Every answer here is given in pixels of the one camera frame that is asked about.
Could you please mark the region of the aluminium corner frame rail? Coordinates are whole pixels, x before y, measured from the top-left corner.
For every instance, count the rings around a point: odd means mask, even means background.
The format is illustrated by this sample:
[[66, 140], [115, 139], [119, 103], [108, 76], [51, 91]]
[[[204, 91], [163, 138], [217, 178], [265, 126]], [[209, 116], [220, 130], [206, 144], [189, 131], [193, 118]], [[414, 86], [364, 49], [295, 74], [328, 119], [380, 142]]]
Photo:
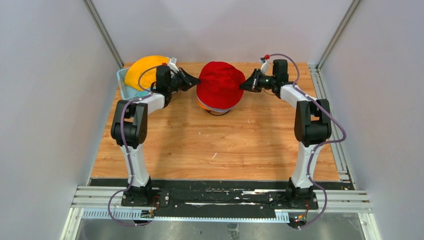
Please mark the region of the aluminium corner frame rail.
[[[336, 47], [338, 41], [347, 29], [349, 23], [351, 22], [361, 3], [361, 0], [351, 0], [349, 2], [347, 10], [341, 18], [319, 61], [315, 65], [310, 64], [308, 66], [310, 75], [312, 77], [315, 93], [319, 98], [329, 98], [327, 94], [327, 85], [323, 74], [324, 66], [330, 58], [334, 48]], [[342, 185], [342, 190], [355, 190], [355, 180], [352, 178], [352, 175], [350, 173], [349, 160], [346, 156], [346, 151], [343, 144], [341, 142], [331, 143], [330, 148], [337, 169], [337, 174], [339, 176], [339, 180], [337, 181], [337, 183]]]

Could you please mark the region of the orange bucket hat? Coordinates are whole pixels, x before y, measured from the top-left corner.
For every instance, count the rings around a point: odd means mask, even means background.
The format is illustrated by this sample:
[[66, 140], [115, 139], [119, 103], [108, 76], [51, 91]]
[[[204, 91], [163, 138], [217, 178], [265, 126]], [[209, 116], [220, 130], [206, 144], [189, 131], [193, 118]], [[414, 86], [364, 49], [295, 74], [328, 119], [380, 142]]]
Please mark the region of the orange bucket hat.
[[204, 105], [202, 102], [200, 102], [200, 101], [197, 101], [197, 104], [202, 108], [202, 109], [204, 109], [204, 110], [206, 110], [206, 111], [210, 111], [210, 109], [206, 106], [206, 105]]

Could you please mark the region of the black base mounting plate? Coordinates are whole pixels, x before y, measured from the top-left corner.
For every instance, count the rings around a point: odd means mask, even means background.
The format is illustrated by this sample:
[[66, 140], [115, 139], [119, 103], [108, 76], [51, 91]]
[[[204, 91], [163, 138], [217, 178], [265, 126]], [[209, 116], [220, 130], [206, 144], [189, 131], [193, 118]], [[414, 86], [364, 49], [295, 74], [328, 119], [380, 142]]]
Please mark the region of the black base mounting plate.
[[323, 206], [323, 193], [314, 186], [313, 199], [291, 205], [283, 200], [287, 181], [164, 180], [153, 179], [152, 199], [142, 205], [120, 192], [111, 211], [134, 208], [143, 219], [270, 219], [278, 210], [305, 213]]

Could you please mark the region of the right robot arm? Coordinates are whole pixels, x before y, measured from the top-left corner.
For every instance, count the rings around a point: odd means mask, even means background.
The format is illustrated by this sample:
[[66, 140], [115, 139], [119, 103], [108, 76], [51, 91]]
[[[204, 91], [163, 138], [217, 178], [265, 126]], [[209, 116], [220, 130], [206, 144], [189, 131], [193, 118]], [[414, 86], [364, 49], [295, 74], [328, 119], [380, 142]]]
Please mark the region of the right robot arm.
[[296, 167], [289, 178], [285, 196], [282, 198], [291, 208], [297, 209], [314, 197], [312, 183], [319, 153], [323, 143], [332, 134], [331, 120], [323, 112], [329, 102], [305, 93], [296, 83], [289, 81], [288, 62], [275, 59], [269, 64], [266, 57], [260, 59], [261, 67], [239, 88], [259, 93], [270, 90], [279, 99], [295, 109], [294, 135], [298, 141]]

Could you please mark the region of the left aluminium corner rail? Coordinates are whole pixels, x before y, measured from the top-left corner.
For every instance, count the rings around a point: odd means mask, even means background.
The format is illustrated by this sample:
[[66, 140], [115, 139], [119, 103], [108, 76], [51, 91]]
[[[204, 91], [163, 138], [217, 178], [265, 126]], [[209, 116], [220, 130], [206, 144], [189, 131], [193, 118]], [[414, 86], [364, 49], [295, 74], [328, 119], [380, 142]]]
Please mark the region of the left aluminium corner rail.
[[89, 15], [91, 16], [94, 24], [96, 25], [97, 30], [99, 31], [104, 43], [106, 44], [106, 47], [108, 48], [109, 52], [111, 53], [116, 65], [122, 69], [124, 67], [124, 61], [122, 60], [94, 2], [92, 0], [82, 0], [82, 2], [85, 5], [85, 8], [87, 9]]

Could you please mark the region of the red bucket hat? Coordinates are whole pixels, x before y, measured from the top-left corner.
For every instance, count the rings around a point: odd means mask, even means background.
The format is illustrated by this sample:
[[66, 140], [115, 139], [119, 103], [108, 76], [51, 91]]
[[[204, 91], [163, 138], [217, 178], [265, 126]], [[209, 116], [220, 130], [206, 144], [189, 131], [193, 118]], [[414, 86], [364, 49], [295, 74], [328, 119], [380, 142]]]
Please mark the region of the red bucket hat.
[[222, 61], [211, 61], [201, 70], [201, 83], [196, 86], [196, 97], [213, 108], [227, 109], [237, 105], [244, 91], [239, 89], [246, 78], [242, 71]]

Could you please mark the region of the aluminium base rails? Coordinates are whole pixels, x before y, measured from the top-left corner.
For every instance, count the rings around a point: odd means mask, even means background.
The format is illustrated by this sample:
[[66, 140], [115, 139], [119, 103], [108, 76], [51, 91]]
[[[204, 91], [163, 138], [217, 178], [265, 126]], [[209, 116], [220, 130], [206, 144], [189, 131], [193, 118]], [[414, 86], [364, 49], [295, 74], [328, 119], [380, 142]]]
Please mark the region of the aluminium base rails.
[[368, 196], [360, 190], [314, 190], [310, 200], [288, 203], [281, 189], [242, 188], [181, 189], [154, 188], [155, 199], [141, 205], [122, 188], [80, 186], [61, 238], [74, 240], [82, 219], [109, 219], [135, 227], [143, 221], [228, 222], [286, 224], [300, 229], [328, 214], [356, 214], [367, 240], [379, 240]]

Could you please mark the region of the teal plastic basket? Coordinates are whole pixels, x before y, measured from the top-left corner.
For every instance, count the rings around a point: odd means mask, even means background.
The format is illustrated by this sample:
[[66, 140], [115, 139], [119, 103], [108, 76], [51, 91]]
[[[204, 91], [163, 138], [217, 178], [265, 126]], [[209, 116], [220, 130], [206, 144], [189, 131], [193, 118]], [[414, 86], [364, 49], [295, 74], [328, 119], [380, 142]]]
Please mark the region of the teal plastic basket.
[[150, 87], [147, 88], [147, 91], [139, 91], [129, 85], [125, 84], [125, 77], [130, 68], [123, 68], [116, 73], [117, 82], [120, 89], [120, 94], [123, 100], [132, 100], [135, 98], [142, 98], [149, 94]]

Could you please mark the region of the grey bucket hat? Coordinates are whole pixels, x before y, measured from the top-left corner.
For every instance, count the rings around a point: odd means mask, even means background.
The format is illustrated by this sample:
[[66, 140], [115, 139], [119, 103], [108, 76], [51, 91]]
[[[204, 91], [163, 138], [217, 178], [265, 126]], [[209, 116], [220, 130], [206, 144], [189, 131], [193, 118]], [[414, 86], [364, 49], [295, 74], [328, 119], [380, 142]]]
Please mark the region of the grey bucket hat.
[[226, 112], [226, 111], [228, 111], [228, 110], [233, 110], [235, 107], [236, 107], [236, 105], [234, 105], [234, 106], [231, 106], [231, 107], [229, 107], [229, 108], [215, 108], [215, 107], [211, 107], [211, 106], [209, 106], [209, 105], [207, 105], [207, 104], [205, 104], [204, 102], [202, 102], [205, 106], [207, 106], [211, 111], [215, 111], [215, 112]]

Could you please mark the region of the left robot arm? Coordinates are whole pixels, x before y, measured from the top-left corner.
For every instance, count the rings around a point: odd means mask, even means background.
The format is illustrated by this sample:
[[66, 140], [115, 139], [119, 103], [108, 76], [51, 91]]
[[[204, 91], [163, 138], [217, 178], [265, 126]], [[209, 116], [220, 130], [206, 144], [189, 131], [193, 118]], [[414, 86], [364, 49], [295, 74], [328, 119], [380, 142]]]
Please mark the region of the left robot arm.
[[144, 155], [148, 116], [167, 107], [173, 93], [186, 92], [201, 82], [181, 67], [173, 69], [162, 64], [154, 66], [154, 69], [155, 80], [146, 89], [145, 96], [117, 102], [110, 130], [111, 137], [124, 154], [128, 171], [128, 184], [123, 196], [127, 200], [134, 198], [142, 207], [153, 201], [152, 181]]

